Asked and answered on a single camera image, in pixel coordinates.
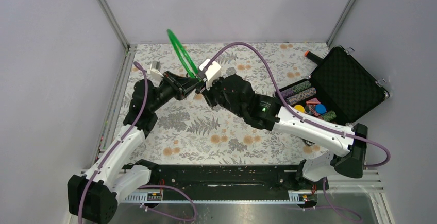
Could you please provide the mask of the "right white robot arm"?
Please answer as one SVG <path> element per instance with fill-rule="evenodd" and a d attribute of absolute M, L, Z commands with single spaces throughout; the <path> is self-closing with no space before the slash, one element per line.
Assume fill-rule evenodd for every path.
<path fill-rule="evenodd" d="M 219 77 L 211 84 L 200 82 L 196 91 L 209 106 L 219 105 L 253 128 L 291 134 L 328 149 L 325 156 L 300 162 L 295 176 L 300 188 L 308 189 L 331 175 L 362 178 L 366 144 L 352 127 L 291 112 L 277 98 L 257 94 L 248 81 L 236 74 Z"/>

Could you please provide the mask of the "green cable lock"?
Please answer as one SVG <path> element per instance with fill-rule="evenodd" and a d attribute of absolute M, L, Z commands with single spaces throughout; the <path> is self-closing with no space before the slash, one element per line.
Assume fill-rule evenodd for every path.
<path fill-rule="evenodd" d="M 181 63 L 183 68 L 186 70 L 186 73 L 190 78 L 199 79 L 198 69 L 195 66 L 194 62 L 192 61 L 191 57 L 187 53 L 186 49 L 184 48 L 183 44 L 179 41 L 177 36 L 174 34 L 174 32 L 171 29 L 166 30 L 167 36 L 169 38 L 169 41 Z"/>

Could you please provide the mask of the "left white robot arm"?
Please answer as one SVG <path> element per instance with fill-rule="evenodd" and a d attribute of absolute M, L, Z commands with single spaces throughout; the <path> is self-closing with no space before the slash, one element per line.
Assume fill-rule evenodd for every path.
<path fill-rule="evenodd" d="M 119 204 L 140 186 L 154 188 L 158 172 L 135 165 L 124 175 L 120 172 L 131 153 L 153 130 L 156 111 L 171 99 L 184 100 L 195 89 L 198 80 L 164 72 L 159 85 L 144 78 L 134 85 L 132 99 L 123 126 L 103 155 L 82 176 L 68 181 L 69 212 L 93 223 L 109 223 Z"/>

